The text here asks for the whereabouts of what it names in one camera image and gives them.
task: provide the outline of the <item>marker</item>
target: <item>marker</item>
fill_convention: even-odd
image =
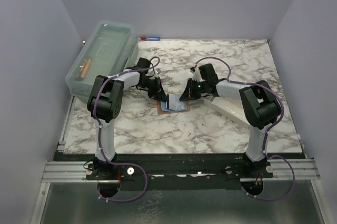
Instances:
[[[142,36],[140,37],[140,40],[142,41],[160,41],[159,36]]]

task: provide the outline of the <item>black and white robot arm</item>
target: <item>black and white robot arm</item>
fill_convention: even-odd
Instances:
[[[132,67],[131,70],[140,70],[150,67],[151,62],[147,59],[140,58],[137,65]],[[98,160],[106,161],[102,155],[101,150],[108,160],[113,160],[116,151],[114,146],[114,122],[116,117],[121,111],[123,92],[128,90],[130,87],[136,86],[141,90],[147,91],[149,98],[166,101],[167,95],[163,90],[161,80],[159,77],[151,79],[147,75],[147,71],[143,72],[129,72],[127,74],[119,74],[116,78],[110,80],[104,87],[102,94],[100,95],[97,108],[96,116],[100,120],[101,125],[95,120],[95,126],[97,135],[99,134],[98,129],[101,129],[100,140],[101,147],[97,141],[97,149],[95,157]],[[94,117],[94,105],[98,93],[104,82],[110,76],[98,75],[95,79],[91,94],[88,99],[87,109],[91,112],[91,116]]]
[[[245,155],[253,166],[263,162],[268,140],[265,139],[267,128],[275,123],[278,115],[281,114],[277,99],[259,86],[242,85],[228,82],[226,79],[218,79],[212,64],[200,66],[199,70],[195,68],[192,70],[194,77],[187,80],[187,87],[180,101],[199,99],[202,94],[241,100],[245,116],[251,125]],[[264,80],[257,84],[270,89]]]

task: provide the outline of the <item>plastic container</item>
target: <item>plastic container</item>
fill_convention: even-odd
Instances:
[[[132,25],[99,22],[65,78],[70,93],[87,103],[97,75],[118,74],[134,66],[137,58]]]

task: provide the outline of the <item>wall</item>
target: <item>wall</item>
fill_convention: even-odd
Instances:
[[[0,0],[0,222],[29,223],[81,47],[61,0]]]
[[[337,220],[337,0],[294,0],[270,46],[305,150]]]
[[[102,19],[164,38],[270,39],[293,0],[62,0],[82,39]]]

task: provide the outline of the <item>marble table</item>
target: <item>marble table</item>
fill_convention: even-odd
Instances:
[[[192,77],[190,67],[205,56],[225,60],[232,68],[232,80],[266,80],[282,98],[285,116],[270,134],[268,152],[302,152],[282,86],[266,40],[162,40],[140,42],[139,55],[158,56],[163,88],[167,94],[182,93]],[[212,63],[219,78],[227,68],[217,60]],[[131,88],[124,93],[122,110],[115,122],[117,153],[238,153],[244,152],[249,129],[208,108],[201,100],[190,102],[185,113],[158,115],[156,101],[146,92]],[[66,132],[65,154],[92,154],[96,150],[94,120],[86,105],[74,103]]]

